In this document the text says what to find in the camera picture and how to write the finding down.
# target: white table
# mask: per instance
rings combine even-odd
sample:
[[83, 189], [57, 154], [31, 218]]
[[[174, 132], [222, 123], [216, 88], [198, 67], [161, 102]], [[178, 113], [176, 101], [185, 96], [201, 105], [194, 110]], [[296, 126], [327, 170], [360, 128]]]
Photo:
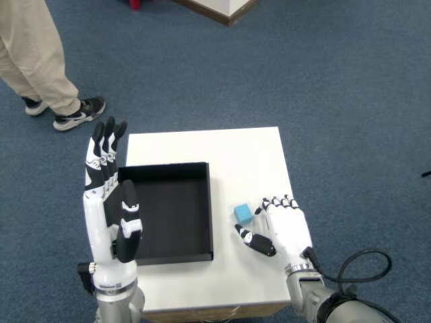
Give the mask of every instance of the white table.
[[[277, 127], [129, 135], [127, 166], [209, 163], [214, 260], [140, 266], [139, 286], [145, 293], [144, 314], [159, 322], [203, 320], [278, 305], [270, 312], [243, 311], [242, 316], [268, 315], [290, 302], [286, 275], [278, 255], [268, 258], [246, 247], [234, 229], [234, 207], [247, 203], [253, 212], [264, 196], [292, 194]], [[246, 228], [268, 236], [263, 216]]]

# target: robotic finger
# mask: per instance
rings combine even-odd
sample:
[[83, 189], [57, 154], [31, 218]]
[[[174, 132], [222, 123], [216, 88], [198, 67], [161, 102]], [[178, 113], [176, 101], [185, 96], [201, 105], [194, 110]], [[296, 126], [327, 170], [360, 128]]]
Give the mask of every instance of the robotic finger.
[[250, 232], [239, 224], [235, 225], [235, 229], [239, 233], [244, 244], [253, 250], [269, 257], [272, 257], [277, 253], [269, 238], [262, 236], [261, 234]]

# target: black sneaker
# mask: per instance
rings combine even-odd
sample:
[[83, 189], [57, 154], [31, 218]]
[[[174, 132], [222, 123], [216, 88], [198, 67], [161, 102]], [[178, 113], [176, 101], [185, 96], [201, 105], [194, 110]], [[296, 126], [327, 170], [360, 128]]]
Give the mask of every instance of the black sneaker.
[[85, 121], [93, 121], [105, 110], [105, 104], [105, 99], [100, 96], [81, 100], [81, 107], [74, 114], [69, 116], [55, 115], [54, 128], [58, 131], [66, 131]]
[[26, 103], [26, 114], [29, 116], [38, 116], [42, 114], [48, 107], [43, 101], [33, 101], [32, 99], [22, 97]]

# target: black tray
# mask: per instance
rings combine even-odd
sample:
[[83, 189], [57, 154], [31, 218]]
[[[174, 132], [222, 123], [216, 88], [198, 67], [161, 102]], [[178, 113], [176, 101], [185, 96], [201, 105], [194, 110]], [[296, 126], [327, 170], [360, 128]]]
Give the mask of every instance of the black tray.
[[208, 163], [120, 168], [119, 182], [127, 179], [143, 223], [138, 264], [213, 260]]

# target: person's leg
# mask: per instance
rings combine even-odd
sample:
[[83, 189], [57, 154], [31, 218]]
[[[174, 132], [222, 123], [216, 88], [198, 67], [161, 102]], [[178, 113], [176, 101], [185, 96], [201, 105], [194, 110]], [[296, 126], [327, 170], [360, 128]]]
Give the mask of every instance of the person's leg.
[[28, 83], [21, 71], [11, 60], [9, 53], [0, 38], [0, 77], [26, 102], [26, 113], [37, 116], [48, 108], [34, 88]]
[[12, 62], [9, 53], [0, 38], [0, 77], [12, 88], [18, 95], [30, 98], [34, 101], [40, 101], [40, 96], [34, 91], [34, 88], [28, 83], [21, 71]]
[[11, 82], [3, 77], [13, 89], [30, 84], [30, 96], [20, 95], [35, 101], [39, 96], [57, 114], [79, 110], [78, 90], [65, 76], [63, 46], [44, 0], [1, 0], [0, 36], [26, 79]]

